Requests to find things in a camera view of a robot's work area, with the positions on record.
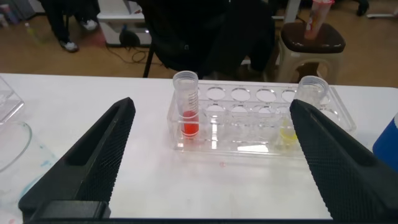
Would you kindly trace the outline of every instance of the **white table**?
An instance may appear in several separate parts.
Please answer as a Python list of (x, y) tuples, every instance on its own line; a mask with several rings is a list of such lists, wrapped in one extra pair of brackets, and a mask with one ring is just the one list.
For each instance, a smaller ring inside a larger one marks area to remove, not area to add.
[[(330, 218), (305, 161), (257, 159), (251, 166), (237, 157), (221, 166), (221, 157), (172, 150), (169, 79), (0, 76), (26, 102), (14, 119), (28, 123), (58, 157), (114, 102), (134, 100), (137, 112), (110, 202), (112, 217)], [(398, 90), (336, 89), (358, 127), (354, 137), (371, 147), (398, 111)]]

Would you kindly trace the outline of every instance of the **test tube rack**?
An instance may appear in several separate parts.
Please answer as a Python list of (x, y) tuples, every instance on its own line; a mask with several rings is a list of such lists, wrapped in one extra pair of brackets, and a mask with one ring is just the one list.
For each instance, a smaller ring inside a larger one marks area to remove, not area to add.
[[(292, 129), (289, 106), (297, 85), (198, 85), (199, 132), (187, 137), (173, 95), (167, 120), (172, 147), (180, 151), (246, 156), (304, 158), (297, 140), (286, 141), (283, 129)], [(356, 129), (334, 87), (318, 108), (347, 132)]]

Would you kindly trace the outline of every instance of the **plastic test tube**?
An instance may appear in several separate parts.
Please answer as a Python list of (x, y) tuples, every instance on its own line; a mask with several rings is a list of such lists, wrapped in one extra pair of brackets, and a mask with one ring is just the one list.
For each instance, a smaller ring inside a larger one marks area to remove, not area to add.
[(318, 32), (333, 3), (335, 3), (335, 0), (313, 0), (310, 18), (304, 33), (306, 39), (315, 40), (317, 38)]
[(303, 77), (298, 83), (295, 99), (302, 100), (319, 108), (321, 100), (328, 94), (329, 85), (323, 79), (316, 76)]
[(199, 132), (198, 75), (191, 71), (178, 72), (173, 77), (177, 109), (182, 118), (181, 132), (194, 136)]

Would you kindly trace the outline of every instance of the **cable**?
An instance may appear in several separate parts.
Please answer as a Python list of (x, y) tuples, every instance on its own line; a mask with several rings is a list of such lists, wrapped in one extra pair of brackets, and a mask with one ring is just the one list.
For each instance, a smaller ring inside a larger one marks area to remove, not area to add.
[[(111, 54), (117, 56), (117, 57), (118, 57), (120, 60), (122, 60), (122, 62), (124, 62), (124, 63), (130, 63), (130, 64), (136, 64), (136, 63), (138, 63), (138, 64), (146, 64), (146, 62), (143, 62), (143, 60), (145, 60), (145, 58), (147, 57), (147, 52), (148, 52), (148, 51), (145, 51), (145, 50), (138, 50), (138, 49), (136, 49), (135, 47), (133, 47), (133, 49), (134, 49), (136, 52), (131, 56), (131, 61), (128, 61), (128, 60), (125, 60), (124, 58), (122, 58), (122, 56), (120, 56), (118, 53), (112, 51), (112, 50), (109, 48), (108, 45), (105, 45), (105, 46), (106, 46), (106, 49), (107, 49)], [(126, 49), (128, 52), (130, 52), (131, 47), (130, 47), (130, 48), (125, 48), (125, 49)], [(142, 56), (140, 59), (136, 60), (135, 57), (136, 57), (136, 55), (138, 55), (138, 54), (143, 54), (143, 56)], [(152, 65), (159, 65), (159, 66), (162, 66), (162, 65), (163, 65), (163, 63), (153, 63), (153, 62), (152, 62), (151, 64), (152, 64)]]

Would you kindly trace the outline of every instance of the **plastic container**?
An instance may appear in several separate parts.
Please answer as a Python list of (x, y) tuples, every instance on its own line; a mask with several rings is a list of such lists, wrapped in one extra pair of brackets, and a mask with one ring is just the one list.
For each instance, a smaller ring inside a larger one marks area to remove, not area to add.
[[(167, 116), (172, 147), (179, 151), (303, 159), (289, 106), (297, 85), (198, 84), (198, 133), (188, 138), (173, 95)], [(333, 87), (318, 109), (344, 130), (356, 129)]]
[(306, 76), (298, 84), (295, 99), (302, 100), (312, 106), (319, 108), (321, 100), (329, 91), (329, 85), (323, 79), (316, 76)]
[(0, 77), (0, 124), (14, 116), (23, 105), (23, 100)]
[(374, 143), (373, 153), (398, 172), (398, 113)]
[(335, 3), (334, 0), (313, 0), (310, 18), (304, 33), (306, 39), (315, 40), (317, 38), (318, 32), (333, 3)]
[(57, 159), (23, 122), (0, 125), (0, 216), (22, 223), (19, 199)]
[(182, 117), (181, 132), (194, 136), (199, 131), (198, 75), (182, 71), (173, 77), (178, 114)]

